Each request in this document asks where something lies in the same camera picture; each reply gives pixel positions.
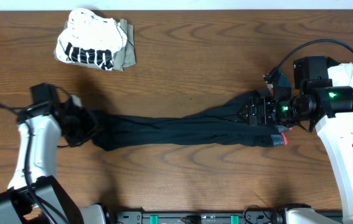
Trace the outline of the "black pants with red waistband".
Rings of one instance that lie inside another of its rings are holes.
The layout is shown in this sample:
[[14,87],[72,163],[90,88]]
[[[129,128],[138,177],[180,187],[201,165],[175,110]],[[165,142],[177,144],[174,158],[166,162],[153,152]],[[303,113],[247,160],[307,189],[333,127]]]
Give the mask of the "black pants with red waistband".
[[183,118],[117,115],[95,110],[101,130],[92,142],[105,151],[145,144],[284,146],[288,143],[285,133],[290,128],[272,124],[250,126],[237,116],[251,98],[262,93],[269,91],[249,91],[222,106]]

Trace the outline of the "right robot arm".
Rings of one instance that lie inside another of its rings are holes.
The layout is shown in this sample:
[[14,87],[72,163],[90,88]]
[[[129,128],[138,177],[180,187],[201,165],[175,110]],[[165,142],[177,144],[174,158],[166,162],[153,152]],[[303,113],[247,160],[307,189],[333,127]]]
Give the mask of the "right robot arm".
[[[294,85],[281,72],[268,81],[268,93],[251,97],[238,112],[250,126],[299,126],[320,137],[336,178],[342,222],[353,223],[353,63],[330,57],[297,59]],[[299,90],[292,96],[292,87]]]

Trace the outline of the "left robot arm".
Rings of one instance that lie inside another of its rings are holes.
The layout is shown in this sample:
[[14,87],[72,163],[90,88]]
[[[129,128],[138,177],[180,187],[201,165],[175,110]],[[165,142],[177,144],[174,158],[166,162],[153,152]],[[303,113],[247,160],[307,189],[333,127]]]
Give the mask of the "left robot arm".
[[41,83],[31,87],[32,104],[10,107],[16,115],[20,146],[14,175],[0,193],[0,223],[106,224],[100,204],[79,208],[57,180],[57,151],[64,138],[78,147],[99,131],[95,114],[75,95],[61,101],[58,87]]

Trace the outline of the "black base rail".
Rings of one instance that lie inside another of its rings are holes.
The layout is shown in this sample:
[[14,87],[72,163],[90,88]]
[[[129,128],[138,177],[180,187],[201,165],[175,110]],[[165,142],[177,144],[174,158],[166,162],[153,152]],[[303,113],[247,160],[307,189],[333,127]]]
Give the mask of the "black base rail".
[[140,209],[124,210],[107,215],[113,224],[249,224],[286,223],[285,212],[290,206],[277,210],[250,205],[243,211],[232,212],[147,212]]

